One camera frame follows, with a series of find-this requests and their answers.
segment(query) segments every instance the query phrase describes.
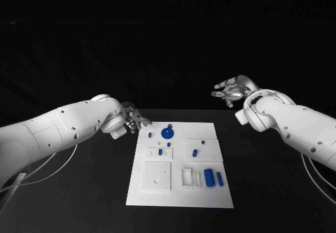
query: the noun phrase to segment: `blue round knob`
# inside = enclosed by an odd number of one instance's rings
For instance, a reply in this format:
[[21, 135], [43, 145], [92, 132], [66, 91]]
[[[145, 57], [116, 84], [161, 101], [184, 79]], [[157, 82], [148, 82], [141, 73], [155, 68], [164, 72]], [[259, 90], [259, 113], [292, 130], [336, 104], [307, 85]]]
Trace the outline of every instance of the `blue round knob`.
[[164, 139], [172, 138], [172, 129], [171, 129], [171, 124], [167, 125], [167, 128], [161, 130], [161, 136]]

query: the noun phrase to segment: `black table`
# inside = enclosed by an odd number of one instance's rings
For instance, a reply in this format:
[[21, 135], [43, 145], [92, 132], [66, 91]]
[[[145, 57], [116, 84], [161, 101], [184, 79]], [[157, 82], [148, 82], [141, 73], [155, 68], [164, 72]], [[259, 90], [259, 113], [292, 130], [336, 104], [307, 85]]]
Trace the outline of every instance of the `black table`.
[[[136, 133], [113, 140], [97, 131], [77, 145], [63, 169], [18, 187], [0, 217], [0, 232], [336, 232], [336, 207], [275, 130], [259, 133], [240, 126], [230, 110], [139, 111], [152, 121], [214, 123], [234, 208], [125, 206]], [[71, 150], [61, 151], [24, 182], [47, 176]]]

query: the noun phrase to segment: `blue part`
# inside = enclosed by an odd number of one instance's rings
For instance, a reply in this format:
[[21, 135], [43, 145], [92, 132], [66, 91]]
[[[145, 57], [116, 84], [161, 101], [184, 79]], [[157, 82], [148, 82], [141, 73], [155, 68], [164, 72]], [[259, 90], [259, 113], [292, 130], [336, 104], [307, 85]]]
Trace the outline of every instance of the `blue part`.
[[214, 186], [214, 178], [213, 178], [211, 169], [204, 169], [204, 182], [206, 182], [207, 187]]
[[164, 129], [161, 130], [161, 136], [162, 136], [164, 139], [172, 138], [172, 129], [171, 129], [171, 127], [172, 127], [172, 126], [168, 124], [168, 125], [167, 125], [167, 128], [164, 128]]
[[219, 186], [223, 186], [223, 184], [221, 184], [220, 172], [216, 173], [216, 178], [217, 178]]
[[195, 155], [197, 155], [197, 150], [194, 149], [191, 152], [191, 156], [195, 157]]

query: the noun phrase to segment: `cable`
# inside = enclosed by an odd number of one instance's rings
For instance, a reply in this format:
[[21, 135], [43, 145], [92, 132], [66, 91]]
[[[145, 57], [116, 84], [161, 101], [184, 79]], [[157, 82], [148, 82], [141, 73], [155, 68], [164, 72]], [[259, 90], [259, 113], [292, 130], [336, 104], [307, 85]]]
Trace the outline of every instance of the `cable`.
[[64, 164], [60, 166], [60, 168], [58, 168], [47, 177], [44, 177], [41, 180], [34, 181], [34, 182], [30, 182], [30, 183], [20, 183], [20, 182], [21, 182], [22, 180], [25, 180], [25, 179], [35, 173], [35, 171], [46, 165], [46, 163], [47, 163], [48, 160], [53, 158], [53, 156], [54, 156], [56, 153], [50, 156], [50, 158], [48, 158], [48, 159], [46, 160], [46, 162], [40, 165], [40, 167], [38, 167], [20, 181], [17, 181], [12, 185], [7, 186], [5, 188], [1, 188], [1, 189], [0, 189], [0, 192], [5, 191], [7, 189], [9, 189], [9, 188], [11, 188], [12, 186], [15, 186], [15, 185], [20, 186], [20, 185], [37, 183], [37, 182], [46, 180], [50, 176], [53, 176], [53, 175], [56, 174], [56, 172], [63, 168], [63, 166], [66, 165], [66, 163], [69, 162], [69, 160], [70, 160], [70, 158], [71, 158], [71, 156], [73, 156], [73, 153], [74, 153], [74, 149], [73, 149], [71, 155], [70, 155], [67, 161], [64, 162]]
[[[308, 171], [307, 166], [305, 166], [304, 157], [302, 157], [302, 164], [304, 164], [304, 168], [305, 168], [307, 174], [308, 174], [308, 176], [309, 176], [309, 179], [312, 180], [312, 177], [311, 177], [311, 175], [309, 175], [309, 171]], [[322, 190], [321, 190], [320, 186], [317, 185], [317, 183], [314, 182], [314, 180], [312, 180], [312, 183], [314, 183], [315, 187], [318, 188], [318, 190], [321, 191], [321, 193], [324, 194], [324, 196], [328, 198], [328, 200], [336, 204], [336, 201], [334, 201], [334, 200], [327, 196], [327, 194], [322, 192]]]
[[317, 175], [320, 176], [321, 180], [328, 184], [328, 186], [336, 190], [336, 187], [327, 182], [327, 180], [324, 179], [324, 177], [321, 176], [321, 174], [318, 173], [315, 167], [314, 167], [314, 164], [312, 164], [312, 161], [311, 161], [311, 158], [308, 158], [309, 160], [309, 163], [311, 163], [311, 166], [312, 166], [312, 169], [314, 171], [317, 172]]

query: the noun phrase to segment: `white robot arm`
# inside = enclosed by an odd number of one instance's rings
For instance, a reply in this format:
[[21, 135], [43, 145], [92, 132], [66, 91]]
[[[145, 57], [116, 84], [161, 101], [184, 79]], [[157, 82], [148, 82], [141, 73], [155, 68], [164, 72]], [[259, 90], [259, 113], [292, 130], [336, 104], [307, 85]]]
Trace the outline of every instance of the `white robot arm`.
[[89, 139], [97, 129], [119, 138], [151, 124], [129, 102], [119, 103], [109, 95], [56, 108], [43, 115], [0, 128], [0, 187], [8, 178], [50, 154]]
[[304, 155], [336, 171], [336, 119], [311, 108], [295, 105], [289, 97], [257, 88], [250, 79], [239, 75], [214, 85], [211, 96], [220, 97], [232, 108], [232, 102], [245, 98], [236, 112], [242, 125], [262, 132], [273, 128], [282, 141]]

